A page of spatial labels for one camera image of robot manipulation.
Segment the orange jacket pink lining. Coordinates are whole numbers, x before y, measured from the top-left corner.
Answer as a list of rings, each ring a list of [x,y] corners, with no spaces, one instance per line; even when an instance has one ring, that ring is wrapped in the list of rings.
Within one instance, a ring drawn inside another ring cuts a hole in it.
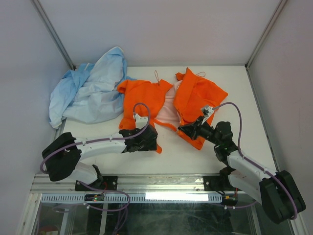
[[[124,116],[119,128],[134,129],[134,113],[142,117],[150,116],[150,125],[167,127],[201,150],[204,138],[191,140],[178,127],[194,122],[202,115],[202,107],[220,105],[228,93],[214,82],[193,74],[190,69],[177,73],[176,79],[174,84],[163,79],[156,83],[146,80],[122,82],[117,87],[117,91],[124,95]]]

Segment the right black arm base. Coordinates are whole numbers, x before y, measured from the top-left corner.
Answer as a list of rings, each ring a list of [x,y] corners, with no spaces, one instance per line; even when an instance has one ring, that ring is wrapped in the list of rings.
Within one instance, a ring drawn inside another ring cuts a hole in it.
[[[239,187],[234,187],[230,182],[229,176],[238,175],[240,171],[235,170],[229,166],[224,167],[219,171],[218,174],[204,175],[203,186],[205,191],[234,191],[237,188],[242,191]]]

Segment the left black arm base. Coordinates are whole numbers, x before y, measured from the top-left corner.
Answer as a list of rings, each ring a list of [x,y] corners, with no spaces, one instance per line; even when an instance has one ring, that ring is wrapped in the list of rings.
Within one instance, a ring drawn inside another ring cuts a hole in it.
[[[118,176],[101,174],[94,164],[79,162],[69,177],[76,180],[75,191],[117,190]]]

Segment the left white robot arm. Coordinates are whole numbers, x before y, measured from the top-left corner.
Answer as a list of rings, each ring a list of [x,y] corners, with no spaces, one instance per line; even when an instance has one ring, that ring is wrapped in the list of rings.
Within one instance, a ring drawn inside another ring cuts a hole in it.
[[[120,130],[98,139],[75,138],[71,132],[66,132],[42,151],[40,171],[48,174],[52,182],[71,178],[97,190],[103,183],[101,172],[98,166],[85,164],[82,160],[102,154],[156,151],[157,137],[158,133],[151,125]]]

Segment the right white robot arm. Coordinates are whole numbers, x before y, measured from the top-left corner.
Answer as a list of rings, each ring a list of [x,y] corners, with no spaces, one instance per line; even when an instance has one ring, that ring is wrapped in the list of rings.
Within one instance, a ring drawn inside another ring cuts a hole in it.
[[[226,167],[220,172],[219,185],[223,189],[238,188],[258,202],[268,218],[279,224],[296,219],[306,209],[305,201],[292,177],[285,171],[267,169],[243,154],[232,140],[230,122],[220,121],[216,127],[203,122],[200,116],[191,124],[179,127],[191,140],[199,137],[214,144],[217,159]]]

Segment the light blue garment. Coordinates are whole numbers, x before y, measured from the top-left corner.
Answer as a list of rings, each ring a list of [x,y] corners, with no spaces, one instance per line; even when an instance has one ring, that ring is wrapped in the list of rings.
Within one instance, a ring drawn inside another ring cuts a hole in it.
[[[124,95],[117,87],[130,80],[127,68],[123,50],[113,47],[96,63],[68,70],[50,95],[49,124],[58,129],[66,118],[90,124],[118,117]]]

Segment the aluminium front rail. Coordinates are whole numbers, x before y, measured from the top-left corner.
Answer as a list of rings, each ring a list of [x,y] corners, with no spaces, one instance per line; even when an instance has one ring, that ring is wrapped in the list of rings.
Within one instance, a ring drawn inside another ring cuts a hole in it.
[[[207,192],[203,176],[207,174],[105,174],[118,176],[117,190],[130,193],[140,192]],[[66,178],[53,182],[47,174],[34,177],[31,193],[74,193],[76,180]]]

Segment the right corner aluminium post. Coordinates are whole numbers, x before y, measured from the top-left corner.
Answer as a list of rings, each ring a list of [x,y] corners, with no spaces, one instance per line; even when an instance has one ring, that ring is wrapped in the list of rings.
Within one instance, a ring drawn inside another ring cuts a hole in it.
[[[270,33],[272,32],[276,22],[278,21],[282,11],[284,10],[284,8],[286,7],[287,3],[289,1],[288,0],[280,0],[278,2],[278,5],[276,6],[272,16],[270,17],[265,29],[263,30],[261,37],[259,38],[256,46],[254,47],[247,63],[245,64],[245,68],[248,71],[253,63],[253,61],[255,60],[255,58],[257,57],[257,55],[259,54],[263,44],[265,43],[265,41],[267,40],[267,38],[269,37]]]

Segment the corner aluminium post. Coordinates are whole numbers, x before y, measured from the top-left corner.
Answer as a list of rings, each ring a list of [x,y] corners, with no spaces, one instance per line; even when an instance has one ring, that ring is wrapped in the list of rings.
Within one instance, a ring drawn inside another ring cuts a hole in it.
[[[52,38],[55,46],[57,47],[58,51],[60,52],[61,56],[63,57],[65,63],[71,70],[75,70],[76,66],[73,63],[70,55],[68,54],[62,40],[60,39],[55,27],[53,26],[51,20],[49,19],[46,11],[44,10],[41,2],[39,0],[31,0],[30,1],[35,8],[36,12],[38,13],[40,19],[42,20],[43,24],[45,25],[50,37]]]
[[[256,46],[254,47],[247,63],[245,64],[245,68],[248,71],[253,63],[253,61],[255,60],[255,58],[257,57],[257,55],[259,54],[263,44],[265,43],[265,41],[267,40],[267,38],[269,37],[270,33],[272,32],[276,22],[278,21],[282,11],[284,10],[284,8],[286,7],[287,3],[289,1],[288,0],[280,0],[278,2],[278,5],[276,6],[272,16],[270,17],[265,29],[263,30],[261,37],[259,38]]]

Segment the left corner aluminium post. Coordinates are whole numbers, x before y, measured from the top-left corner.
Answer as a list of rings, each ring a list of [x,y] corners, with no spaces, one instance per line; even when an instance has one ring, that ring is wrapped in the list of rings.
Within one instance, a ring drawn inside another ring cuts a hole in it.
[[[61,56],[63,57],[65,63],[71,70],[75,70],[76,66],[73,63],[70,55],[68,54],[62,40],[60,39],[55,27],[53,26],[51,20],[49,19],[46,11],[44,10],[41,2],[39,0],[31,0],[30,1],[35,8],[36,12],[38,13],[40,19],[42,20],[43,24],[45,25],[50,37],[52,38],[55,46],[57,47],[58,51],[60,52]]]

